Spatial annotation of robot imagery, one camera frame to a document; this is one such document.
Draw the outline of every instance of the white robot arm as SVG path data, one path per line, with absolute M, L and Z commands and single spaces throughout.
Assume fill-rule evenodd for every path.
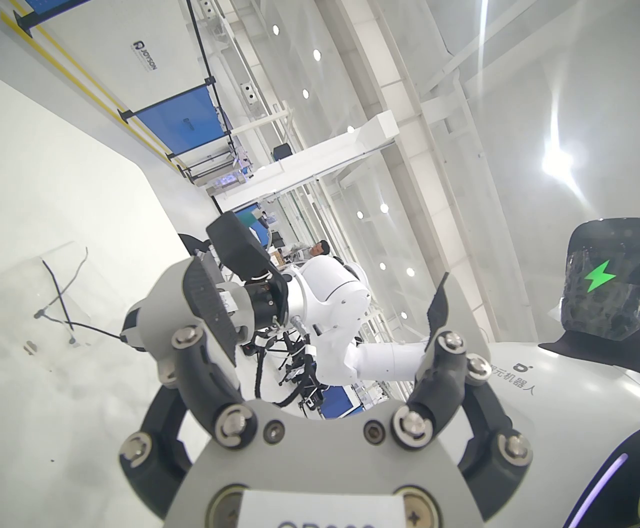
M 288 266 L 282 274 L 289 283 L 289 319 L 298 317 L 309 330 L 317 351 L 316 376 L 325 385 L 350 385 L 358 380 L 413 381 L 424 360 L 426 342 L 356 344 L 371 294 L 366 274 L 357 264 L 344 266 L 335 259 L 318 256 L 301 268 Z M 466 306 L 457 283 L 455 303 Z M 456 314 L 469 327 L 465 336 L 488 360 L 486 346 L 473 319 Z

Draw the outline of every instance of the white robot body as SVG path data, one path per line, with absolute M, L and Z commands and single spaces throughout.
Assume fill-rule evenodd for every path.
M 317 361 L 318 380 L 327 385 L 355 383 L 358 354 L 350 344 L 371 302 L 365 282 L 324 255 L 314 257 L 300 269 L 289 266 L 282 274 L 292 278 L 289 319 L 299 316 L 309 330 L 311 344 L 322 351 Z
M 491 343 L 489 383 L 534 446 L 518 493 L 487 526 L 560 527 L 609 455 L 640 429 L 640 386 L 625 371 L 535 344 Z M 459 461 L 471 437 L 462 412 L 440 439 Z

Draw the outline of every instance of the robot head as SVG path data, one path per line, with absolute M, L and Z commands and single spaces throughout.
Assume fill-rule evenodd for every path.
M 594 220 L 573 231 L 561 322 L 613 341 L 640 330 L 640 218 Z

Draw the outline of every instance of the person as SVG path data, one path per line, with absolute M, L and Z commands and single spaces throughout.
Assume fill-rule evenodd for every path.
M 318 255 L 328 255 L 331 252 L 329 242 L 320 240 L 320 242 L 309 246 L 304 242 L 297 242 L 288 248 L 288 252 L 283 252 L 283 256 L 289 262 L 299 262 L 301 260 L 309 260 Z

